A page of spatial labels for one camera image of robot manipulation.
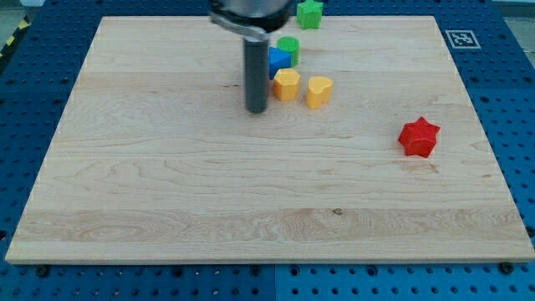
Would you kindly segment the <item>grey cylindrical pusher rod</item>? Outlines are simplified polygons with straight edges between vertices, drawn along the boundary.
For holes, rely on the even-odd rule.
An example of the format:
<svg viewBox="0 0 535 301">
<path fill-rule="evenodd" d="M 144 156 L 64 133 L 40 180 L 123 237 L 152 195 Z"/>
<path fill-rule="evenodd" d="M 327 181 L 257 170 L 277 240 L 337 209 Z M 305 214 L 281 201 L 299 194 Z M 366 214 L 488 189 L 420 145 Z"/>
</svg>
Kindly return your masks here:
<svg viewBox="0 0 535 301">
<path fill-rule="evenodd" d="M 243 39 L 246 108 L 260 114 L 268 104 L 268 41 Z"/>
</svg>

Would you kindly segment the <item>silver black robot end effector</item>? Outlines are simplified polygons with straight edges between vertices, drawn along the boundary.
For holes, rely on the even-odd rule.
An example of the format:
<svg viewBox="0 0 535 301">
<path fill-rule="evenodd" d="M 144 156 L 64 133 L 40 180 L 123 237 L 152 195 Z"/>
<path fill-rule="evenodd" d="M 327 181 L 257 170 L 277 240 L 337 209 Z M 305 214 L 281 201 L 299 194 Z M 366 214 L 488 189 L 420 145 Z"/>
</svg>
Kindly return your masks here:
<svg viewBox="0 0 535 301">
<path fill-rule="evenodd" d="M 291 0 L 209 0 L 211 22 L 252 41 L 268 40 L 293 11 Z"/>
</svg>

